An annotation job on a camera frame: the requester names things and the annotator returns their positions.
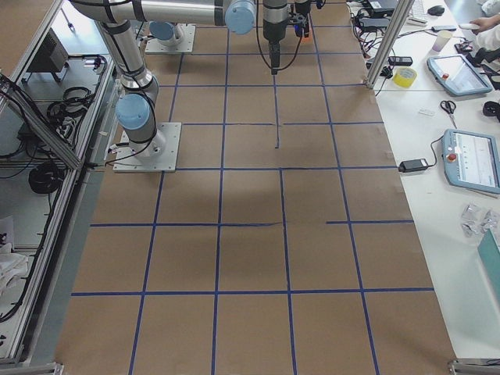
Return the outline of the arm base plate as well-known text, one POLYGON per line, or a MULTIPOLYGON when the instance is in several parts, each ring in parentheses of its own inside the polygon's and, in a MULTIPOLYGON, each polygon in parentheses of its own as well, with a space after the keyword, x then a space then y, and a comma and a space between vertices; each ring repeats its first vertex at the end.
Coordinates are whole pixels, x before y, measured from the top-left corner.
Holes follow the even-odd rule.
POLYGON ((117 150, 117 162, 113 163, 116 173, 153 173, 176 171, 180 144, 181 123, 158 123, 156 136, 141 153, 144 145, 130 143, 126 132, 121 134, 121 142, 128 145, 117 150))
POLYGON ((191 53, 194 47, 196 26, 190 23, 178 23, 171 27, 171 38, 159 38, 158 33, 151 32, 145 45, 146 54, 181 54, 191 53))

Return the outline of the person's hand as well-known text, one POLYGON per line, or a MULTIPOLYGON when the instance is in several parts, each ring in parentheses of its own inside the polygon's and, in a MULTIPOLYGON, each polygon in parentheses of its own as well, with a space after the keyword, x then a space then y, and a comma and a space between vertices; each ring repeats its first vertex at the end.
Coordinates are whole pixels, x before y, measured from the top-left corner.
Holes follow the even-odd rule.
POLYGON ((496 20, 494 17, 480 17, 475 20, 471 20, 470 23, 475 25, 475 28, 472 29, 472 32, 478 34, 480 32, 490 30, 492 27, 494 27, 496 25, 496 20))

